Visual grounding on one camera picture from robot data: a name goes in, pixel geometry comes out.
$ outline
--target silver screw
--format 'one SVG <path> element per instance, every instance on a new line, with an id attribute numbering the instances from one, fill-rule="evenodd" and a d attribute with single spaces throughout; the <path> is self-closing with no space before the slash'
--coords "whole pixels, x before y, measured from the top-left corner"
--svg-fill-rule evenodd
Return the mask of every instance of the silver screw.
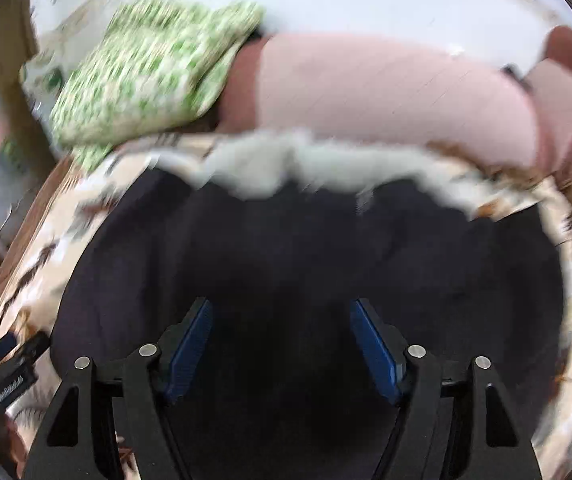
<path id="1" fill-rule="evenodd" d="M 151 343 L 148 343 L 147 345 L 143 345 L 139 349 L 139 355 L 141 355 L 143 357 L 150 357 L 151 355 L 155 355 L 155 352 L 157 352 L 157 347 Z"/>
<path id="2" fill-rule="evenodd" d="M 424 348 L 421 345 L 410 345 L 408 347 L 408 353 L 410 355 L 412 355 L 413 357 L 417 357 L 418 359 L 421 359 L 422 357 L 424 357 L 426 355 L 426 348 Z"/>
<path id="3" fill-rule="evenodd" d="M 74 362 L 74 367 L 77 370 L 83 370 L 90 364 L 90 360 L 86 356 L 77 357 L 77 361 Z"/>
<path id="4" fill-rule="evenodd" d="M 490 359 L 488 357 L 484 357 L 480 355 L 475 357 L 475 364 L 482 368 L 482 370 L 488 370 L 490 368 Z"/>

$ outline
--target black cloth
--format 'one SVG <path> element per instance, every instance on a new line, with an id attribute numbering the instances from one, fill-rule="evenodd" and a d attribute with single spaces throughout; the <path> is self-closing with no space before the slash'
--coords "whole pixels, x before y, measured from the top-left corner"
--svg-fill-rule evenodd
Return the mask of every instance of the black cloth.
<path id="1" fill-rule="evenodd" d="M 488 356 L 531 434 L 564 304 L 536 206 L 467 221 L 410 180 L 370 200 L 289 184 L 242 201 L 146 170 L 70 278 L 52 333 L 56 370 L 157 341 L 196 296 L 215 306 L 213 332 L 191 390 L 167 413 L 197 479 L 370 478 L 395 410 L 349 330 L 354 298 L 438 357 Z"/>

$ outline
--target folded green cloth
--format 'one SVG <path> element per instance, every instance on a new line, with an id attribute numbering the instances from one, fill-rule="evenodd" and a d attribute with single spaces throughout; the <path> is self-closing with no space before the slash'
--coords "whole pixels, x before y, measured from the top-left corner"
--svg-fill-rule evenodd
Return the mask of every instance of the folded green cloth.
<path id="1" fill-rule="evenodd" d="M 252 2 L 217 10 L 171 0 L 122 6 L 70 74 L 52 110 L 54 137 L 64 146 L 101 145 L 92 158 L 109 144 L 201 117 L 262 17 Z"/>

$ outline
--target patterned bed sheet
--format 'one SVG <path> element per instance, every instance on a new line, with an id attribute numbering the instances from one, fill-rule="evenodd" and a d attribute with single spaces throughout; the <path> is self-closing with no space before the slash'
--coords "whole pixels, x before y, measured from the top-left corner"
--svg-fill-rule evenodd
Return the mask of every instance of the patterned bed sheet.
<path id="1" fill-rule="evenodd" d="M 30 242 L 22 254 L 15 254 L 16 264 L 6 270 L 0 286 L 0 336 L 13 329 L 20 341 L 35 330 L 52 329 L 67 280 L 86 245 L 104 218 L 118 203 L 125 190 L 150 165 L 151 148 L 179 150 L 191 164 L 199 165 L 216 145 L 219 137 L 211 135 L 162 134 L 128 142 L 109 156 L 91 175 L 83 176 L 69 166 L 56 190 L 35 222 Z M 461 159 L 444 158 L 453 179 L 467 178 L 479 171 Z M 566 304 L 560 334 L 557 376 L 550 385 L 550 402 L 532 437 L 544 480 L 561 480 L 572 469 L 572 209 L 551 178 L 534 186 L 524 186 L 506 174 L 495 178 L 493 186 L 502 188 L 501 199 L 480 203 L 479 214 L 499 219 L 533 203 L 539 203 L 544 230 L 559 248 Z M 40 380 L 32 397 L 20 399 L 9 413 L 16 420 L 35 397 L 48 399 L 56 390 L 59 378 L 44 355 L 37 364 Z M 19 424 L 29 447 L 35 427 Z M 136 478 L 134 471 L 128 473 Z"/>

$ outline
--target pink object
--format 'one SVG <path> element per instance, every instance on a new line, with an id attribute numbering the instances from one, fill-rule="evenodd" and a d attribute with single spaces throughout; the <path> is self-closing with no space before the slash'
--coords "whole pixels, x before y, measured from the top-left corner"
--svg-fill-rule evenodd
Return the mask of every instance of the pink object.
<path id="1" fill-rule="evenodd" d="M 563 175 L 572 161 L 572 72 L 544 59 L 528 73 L 526 81 L 554 144 L 553 169 Z"/>
<path id="2" fill-rule="evenodd" d="M 445 140 L 486 163 L 549 167 L 528 94 L 463 57 L 377 37 L 278 34 L 263 48 L 256 84 L 259 127 L 365 142 Z"/>

